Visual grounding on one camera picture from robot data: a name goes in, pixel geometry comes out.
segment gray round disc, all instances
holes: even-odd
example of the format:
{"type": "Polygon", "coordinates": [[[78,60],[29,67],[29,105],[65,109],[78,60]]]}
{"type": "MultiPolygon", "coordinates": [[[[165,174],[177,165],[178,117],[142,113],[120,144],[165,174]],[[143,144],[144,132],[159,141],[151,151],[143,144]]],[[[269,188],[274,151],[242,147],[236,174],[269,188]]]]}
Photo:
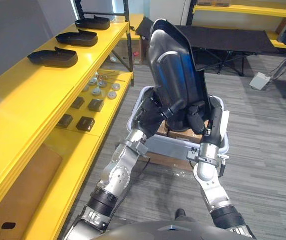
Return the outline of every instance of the gray round disc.
{"type": "Polygon", "coordinates": [[[121,88],[121,86],[119,83],[114,83],[112,85],[112,90],[114,90],[114,91],[118,91],[120,88],[121,88]]]}
{"type": "Polygon", "coordinates": [[[107,86],[107,82],[106,81],[99,81],[98,86],[103,89],[107,86]]]}
{"type": "Polygon", "coordinates": [[[89,80],[88,85],[89,86],[93,86],[95,85],[97,82],[97,78],[96,77],[92,77],[92,79],[89,80]]]}
{"type": "Polygon", "coordinates": [[[108,93],[107,93],[107,97],[109,98],[109,99],[115,99],[116,98],[116,92],[115,91],[109,91],[108,93]]]}
{"type": "Polygon", "coordinates": [[[99,87],[96,87],[92,90],[93,96],[98,96],[99,94],[101,94],[101,90],[99,89],[99,87]]]}
{"type": "Polygon", "coordinates": [[[88,84],[86,84],[86,86],[83,88],[82,92],[87,92],[88,89],[89,89],[89,86],[88,86],[88,84]]]}

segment silver metal joint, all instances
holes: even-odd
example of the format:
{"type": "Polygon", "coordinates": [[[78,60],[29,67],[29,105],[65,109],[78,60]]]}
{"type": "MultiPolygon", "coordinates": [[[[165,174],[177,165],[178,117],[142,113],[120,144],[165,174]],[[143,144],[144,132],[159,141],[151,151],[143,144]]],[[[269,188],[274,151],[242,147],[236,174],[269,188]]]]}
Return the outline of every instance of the silver metal joint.
{"type": "Polygon", "coordinates": [[[91,207],[85,205],[81,219],[94,226],[105,226],[111,220],[110,217],[102,215],[101,213],[93,210],[91,207]]]}
{"type": "Polygon", "coordinates": [[[128,185],[130,174],[139,156],[147,153],[146,135],[132,129],[117,146],[109,164],[103,169],[97,186],[119,197],[128,185]]]}
{"type": "Polygon", "coordinates": [[[89,240],[101,234],[101,231],[93,226],[108,224],[110,218],[84,206],[81,214],[75,219],[72,227],[64,236],[64,240],[89,240]]]}
{"type": "Polygon", "coordinates": [[[201,187],[201,194],[203,196],[205,205],[209,212],[212,212],[215,209],[232,205],[226,191],[221,186],[218,181],[218,175],[215,167],[208,163],[199,162],[194,166],[194,177],[197,182],[200,184],[201,187]],[[205,168],[205,167],[212,167],[213,169],[213,176],[210,180],[204,181],[200,178],[198,169],[205,168]]]}
{"type": "Polygon", "coordinates": [[[229,229],[227,228],[226,230],[246,236],[246,237],[253,238],[253,236],[249,233],[246,225],[233,226],[229,229]]]}
{"type": "Polygon", "coordinates": [[[214,144],[202,142],[199,147],[198,158],[203,157],[217,162],[218,149],[219,147],[214,144]]]}

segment cardboard box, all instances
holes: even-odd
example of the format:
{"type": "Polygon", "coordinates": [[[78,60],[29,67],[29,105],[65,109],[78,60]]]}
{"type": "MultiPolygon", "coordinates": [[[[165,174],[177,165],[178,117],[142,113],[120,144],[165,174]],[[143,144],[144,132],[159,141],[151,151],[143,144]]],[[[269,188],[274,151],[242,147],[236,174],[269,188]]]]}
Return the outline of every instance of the cardboard box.
{"type": "Polygon", "coordinates": [[[167,136],[174,139],[180,139],[188,142],[193,142],[199,144],[203,135],[197,135],[193,132],[192,129],[188,129],[186,131],[168,131],[167,136]]]}
{"type": "Polygon", "coordinates": [[[284,18],[282,19],[282,21],[281,21],[280,24],[278,25],[277,29],[275,30],[275,32],[276,32],[277,34],[280,34],[281,31],[283,30],[283,28],[285,27],[285,25],[286,25],[286,17],[284,17],[284,18]]]}
{"type": "Polygon", "coordinates": [[[168,129],[165,125],[165,120],[161,123],[161,125],[159,126],[156,134],[158,135],[162,135],[162,136],[167,136],[167,132],[168,132],[168,129]]]}
{"type": "MultiPolygon", "coordinates": [[[[116,46],[114,47],[114,51],[124,60],[124,62],[128,63],[128,53],[127,53],[127,40],[119,40],[116,46]]],[[[135,65],[142,64],[142,44],[141,39],[132,40],[132,56],[133,63],[135,65]]],[[[109,54],[109,58],[114,63],[120,63],[120,61],[115,57],[115,55],[111,52],[109,54]]]]}
{"type": "MultiPolygon", "coordinates": [[[[189,172],[193,171],[188,161],[184,161],[173,157],[168,157],[161,154],[156,154],[153,152],[148,152],[146,155],[150,157],[150,163],[152,164],[158,164],[167,167],[169,166],[171,168],[182,169],[189,172]]],[[[148,158],[140,157],[139,160],[146,162],[148,161],[148,158]]]]}
{"type": "Polygon", "coordinates": [[[41,145],[0,203],[0,240],[20,240],[62,158],[41,145]]]}

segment black shoe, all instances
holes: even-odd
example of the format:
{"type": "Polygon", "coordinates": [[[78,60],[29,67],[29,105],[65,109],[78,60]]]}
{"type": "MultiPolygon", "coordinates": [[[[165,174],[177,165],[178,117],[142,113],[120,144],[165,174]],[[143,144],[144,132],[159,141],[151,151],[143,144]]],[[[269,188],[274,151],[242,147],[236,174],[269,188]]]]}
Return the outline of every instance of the black shoe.
{"type": "Polygon", "coordinates": [[[175,220],[179,217],[179,216],[186,216],[186,214],[185,214],[185,211],[184,211],[184,209],[178,209],[178,210],[176,210],[176,212],[175,212],[175,220]]]}

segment metal bracket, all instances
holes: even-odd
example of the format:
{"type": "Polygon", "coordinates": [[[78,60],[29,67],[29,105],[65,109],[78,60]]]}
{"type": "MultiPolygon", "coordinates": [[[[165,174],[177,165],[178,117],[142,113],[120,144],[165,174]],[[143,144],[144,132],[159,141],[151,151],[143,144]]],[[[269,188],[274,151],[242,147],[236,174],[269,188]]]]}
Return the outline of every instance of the metal bracket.
{"type": "Polygon", "coordinates": [[[247,236],[249,238],[253,238],[253,236],[250,234],[248,231],[248,228],[246,225],[241,225],[241,226],[234,226],[229,229],[226,229],[227,231],[234,232],[243,236],[247,236]]]}
{"type": "MultiPolygon", "coordinates": [[[[225,155],[225,154],[218,154],[217,155],[220,159],[228,159],[229,156],[225,155]]],[[[213,159],[213,158],[209,158],[209,157],[204,157],[204,156],[198,156],[198,151],[193,148],[192,150],[188,151],[187,152],[187,156],[186,158],[188,160],[191,160],[191,161],[195,161],[197,163],[199,162],[205,162],[205,163],[208,163],[208,164],[211,164],[211,165],[214,165],[215,167],[218,167],[219,166],[219,161],[216,160],[216,159],[213,159]]]]}
{"type": "Polygon", "coordinates": [[[83,208],[83,215],[81,216],[81,219],[84,221],[90,223],[93,226],[100,226],[105,227],[105,225],[108,225],[111,218],[105,215],[100,214],[99,212],[93,210],[89,206],[85,205],[83,208]]]}
{"type": "Polygon", "coordinates": [[[129,147],[131,150],[133,150],[137,154],[146,157],[146,153],[148,151],[148,147],[145,146],[140,141],[132,142],[132,141],[128,141],[128,140],[125,139],[125,140],[121,141],[120,143],[126,145],[127,147],[129,147]]]}

